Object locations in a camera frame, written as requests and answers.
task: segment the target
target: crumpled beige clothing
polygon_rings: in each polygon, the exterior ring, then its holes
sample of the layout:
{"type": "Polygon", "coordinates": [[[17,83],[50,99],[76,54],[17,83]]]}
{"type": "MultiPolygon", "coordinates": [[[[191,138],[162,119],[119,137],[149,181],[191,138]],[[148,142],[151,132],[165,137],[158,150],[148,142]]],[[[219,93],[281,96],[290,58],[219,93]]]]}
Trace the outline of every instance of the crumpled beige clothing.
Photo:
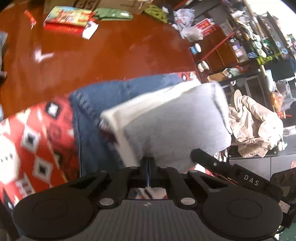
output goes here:
{"type": "Polygon", "coordinates": [[[283,136],[284,126],[276,113],[249,96],[238,96],[229,106],[229,123],[242,157],[264,157],[283,136]]]}

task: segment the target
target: patterned fabric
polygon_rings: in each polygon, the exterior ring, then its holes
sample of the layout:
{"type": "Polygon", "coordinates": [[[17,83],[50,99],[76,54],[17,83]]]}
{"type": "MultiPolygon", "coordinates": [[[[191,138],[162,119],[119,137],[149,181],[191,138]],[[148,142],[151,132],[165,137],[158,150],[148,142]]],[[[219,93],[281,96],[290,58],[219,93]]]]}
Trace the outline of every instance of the patterned fabric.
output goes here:
{"type": "Polygon", "coordinates": [[[0,198],[9,211],[30,194],[78,177],[72,117],[64,96],[0,122],[0,198]]]}

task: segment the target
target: black diamond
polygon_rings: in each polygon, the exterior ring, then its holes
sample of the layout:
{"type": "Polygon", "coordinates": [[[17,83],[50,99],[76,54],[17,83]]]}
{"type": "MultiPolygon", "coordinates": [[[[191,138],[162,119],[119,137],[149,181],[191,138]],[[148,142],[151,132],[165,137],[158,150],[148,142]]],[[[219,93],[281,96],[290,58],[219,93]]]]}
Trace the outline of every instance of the black diamond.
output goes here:
{"type": "Polygon", "coordinates": [[[29,142],[31,145],[33,145],[33,143],[34,143],[34,139],[35,139],[34,136],[31,136],[30,134],[28,134],[28,142],[29,142]]]}
{"type": "Polygon", "coordinates": [[[42,173],[43,175],[45,175],[46,174],[46,171],[47,171],[47,167],[39,165],[39,172],[40,173],[42,173]]]}

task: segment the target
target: folded white cloth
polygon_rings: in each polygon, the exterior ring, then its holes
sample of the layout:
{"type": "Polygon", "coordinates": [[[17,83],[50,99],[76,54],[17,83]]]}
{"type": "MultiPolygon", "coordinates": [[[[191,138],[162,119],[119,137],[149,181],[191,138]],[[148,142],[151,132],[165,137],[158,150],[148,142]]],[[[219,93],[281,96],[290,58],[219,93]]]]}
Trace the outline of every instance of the folded white cloth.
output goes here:
{"type": "Polygon", "coordinates": [[[189,81],[143,94],[103,111],[101,119],[127,167],[154,157],[158,166],[187,172],[195,166],[193,149],[214,155],[231,143],[227,100],[216,82],[189,81]]]}

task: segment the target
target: black cable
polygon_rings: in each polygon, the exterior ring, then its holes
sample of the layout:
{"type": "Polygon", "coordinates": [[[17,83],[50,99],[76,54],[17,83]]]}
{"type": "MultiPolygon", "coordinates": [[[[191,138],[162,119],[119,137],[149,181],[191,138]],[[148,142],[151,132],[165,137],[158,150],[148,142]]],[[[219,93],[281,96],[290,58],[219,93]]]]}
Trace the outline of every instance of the black cable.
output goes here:
{"type": "Polygon", "coordinates": [[[278,230],[278,231],[276,232],[276,234],[281,234],[285,229],[286,229],[286,228],[283,227],[281,230],[278,230]]]}

